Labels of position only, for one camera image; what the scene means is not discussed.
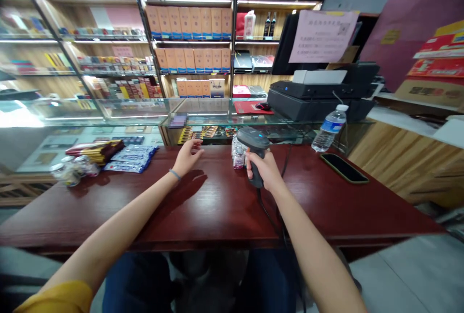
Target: pink paper sign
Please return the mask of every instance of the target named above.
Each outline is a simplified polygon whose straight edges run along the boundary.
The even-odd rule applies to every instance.
[[[133,58],[134,53],[132,52],[132,48],[130,47],[113,47],[113,52],[115,53],[115,57],[130,57]]]
[[[301,11],[291,50],[291,63],[338,62],[348,47],[357,12]]]

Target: white box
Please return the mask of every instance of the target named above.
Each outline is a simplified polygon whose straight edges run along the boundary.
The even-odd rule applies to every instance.
[[[346,70],[296,70],[293,74],[293,82],[303,84],[341,84],[346,74]]]

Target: tiled floor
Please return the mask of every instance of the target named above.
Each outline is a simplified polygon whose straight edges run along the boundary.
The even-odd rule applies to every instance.
[[[0,209],[0,223],[14,213]],[[11,248],[0,248],[3,274],[49,278],[60,263]],[[464,312],[464,244],[445,236],[411,239],[350,264],[362,284],[369,313]],[[104,283],[92,313],[102,310]],[[316,306],[308,313],[318,312]]]

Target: qr code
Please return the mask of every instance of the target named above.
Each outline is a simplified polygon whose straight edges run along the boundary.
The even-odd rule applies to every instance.
[[[338,35],[346,36],[350,25],[350,23],[341,23],[340,29],[338,30]]]

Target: wristband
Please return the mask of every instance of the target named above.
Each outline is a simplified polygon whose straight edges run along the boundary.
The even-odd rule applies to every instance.
[[[176,173],[175,171],[173,171],[172,169],[169,169],[169,171],[170,171],[171,173],[173,173],[173,174],[175,175],[175,177],[179,179],[179,181],[181,180],[181,177],[179,176],[179,174],[177,174],[177,173]]]

